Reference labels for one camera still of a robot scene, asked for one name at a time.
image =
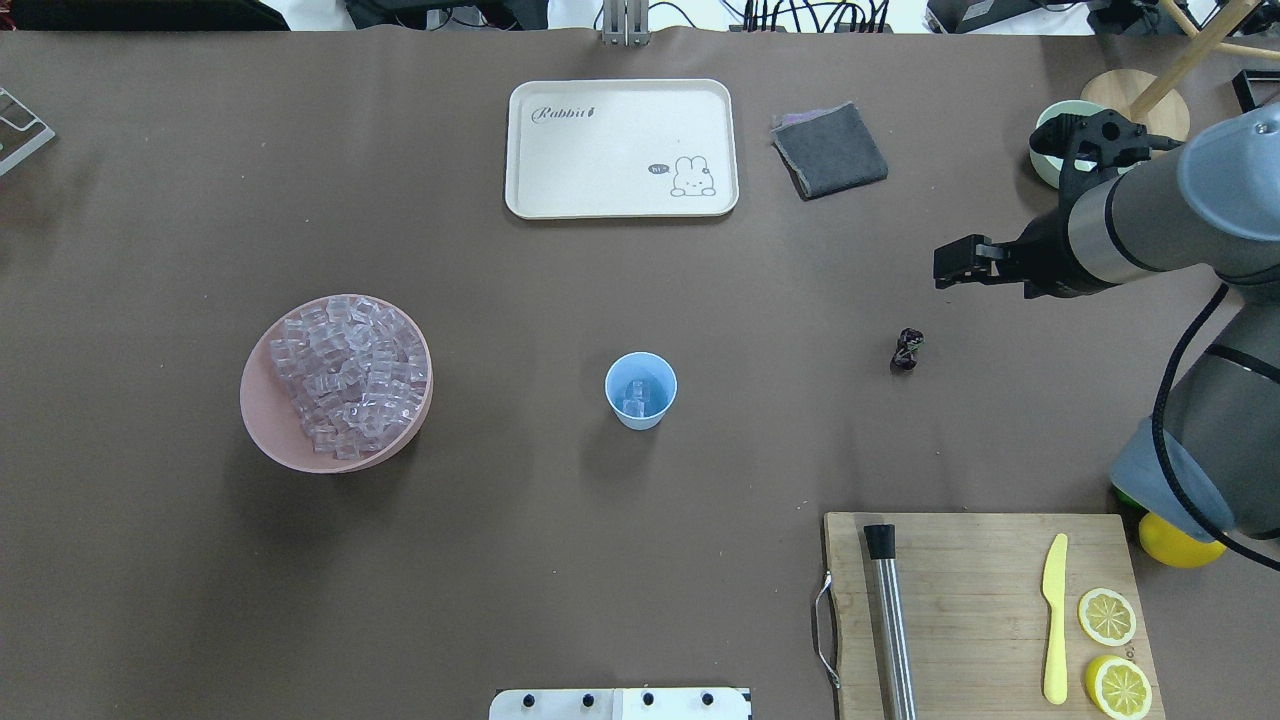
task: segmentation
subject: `lemon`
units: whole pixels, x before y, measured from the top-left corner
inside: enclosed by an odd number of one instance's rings
[[[1138,720],[1151,711],[1151,683],[1142,669],[1119,655],[1100,655],[1084,669],[1084,689],[1107,717]]]
[[[1138,632],[1138,614],[1123,594],[1107,588],[1084,593],[1076,606],[1084,634],[1107,647],[1120,647]]]
[[[1201,542],[1155,512],[1146,514],[1138,523],[1138,541],[1147,555],[1171,568],[1208,565],[1226,551],[1225,544]]]

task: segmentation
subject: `cup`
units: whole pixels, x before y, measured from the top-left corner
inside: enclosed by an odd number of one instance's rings
[[[653,352],[630,352],[604,374],[604,398],[623,425],[648,430],[676,401],[676,372]]]

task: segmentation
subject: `lemon slice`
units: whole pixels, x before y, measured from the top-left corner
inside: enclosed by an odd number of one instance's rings
[[[1084,634],[1107,647],[1120,647],[1138,632],[1138,614],[1112,589],[1093,588],[1084,593],[1076,612]]]
[[[1151,711],[1151,683],[1142,669],[1117,655],[1100,655],[1084,670],[1084,689],[1107,717],[1139,720]]]

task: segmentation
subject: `plastic knife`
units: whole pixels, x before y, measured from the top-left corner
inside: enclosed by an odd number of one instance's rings
[[[1044,559],[1041,593],[1048,602],[1048,653],[1044,659],[1044,700],[1053,705],[1066,702],[1066,626],[1062,606],[1066,603],[1066,536],[1059,533]]]

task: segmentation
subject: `brown table surface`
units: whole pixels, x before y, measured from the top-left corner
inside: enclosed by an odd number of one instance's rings
[[[649,683],[832,717],[823,512],[1106,510],[1211,273],[1024,301],[933,290],[932,251],[1015,237],[1053,202],[1039,110],[1181,41],[595,37],[0,36],[0,85],[59,132],[0,179],[0,714],[463,719]],[[1238,67],[1183,83],[1194,131]],[[511,91],[591,77],[722,81],[737,208],[507,211]],[[804,202],[771,119],[844,100],[890,178]],[[392,461],[294,474],[246,434],[241,369],[343,291],[412,314],[435,398]],[[891,377],[906,325],[928,345]],[[648,433],[600,392],[637,348],[681,382]],[[1280,578],[1134,565],[1170,717],[1271,716]]]

